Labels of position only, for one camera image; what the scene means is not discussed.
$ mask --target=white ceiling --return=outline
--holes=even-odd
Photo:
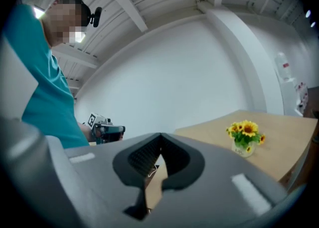
[[[36,6],[46,9],[54,0],[32,1]],[[87,35],[81,43],[68,44],[69,54],[72,55],[74,51],[74,56],[77,56],[80,50],[87,53],[83,59],[101,65],[144,34],[141,27],[137,26],[139,24],[135,23],[136,20],[142,24],[145,22],[147,31],[150,31],[174,20],[201,14],[196,5],[198,1],[202,0],[83,0],[92,13],[97,7],[102,7],[100,23],[97,28],[88,27]],[[273,16],[288,24],[293,24],[303,13],[299,0],[222,0],[222,4],[234,11],[244,8],[257,14]],[[87,63],[79,63],[60,52],[56,57],[65,77],[79,81],[79,88],[98,68],[88,67]]]

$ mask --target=ceiling light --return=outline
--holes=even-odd
[[[84,39],[85,35],[86,34],[84,32],[75,32],[75,40],[77,42],[82,42],[82,40]]]
[[[311,15],[311,11],[308,10],[307,13],[306,13],[306,18],[308,18],[310,15]]]
[[[35,12],[36,18],[40,18],[44,14],[44,11],[40,10],[39,8],[33,7],[33,10]]]

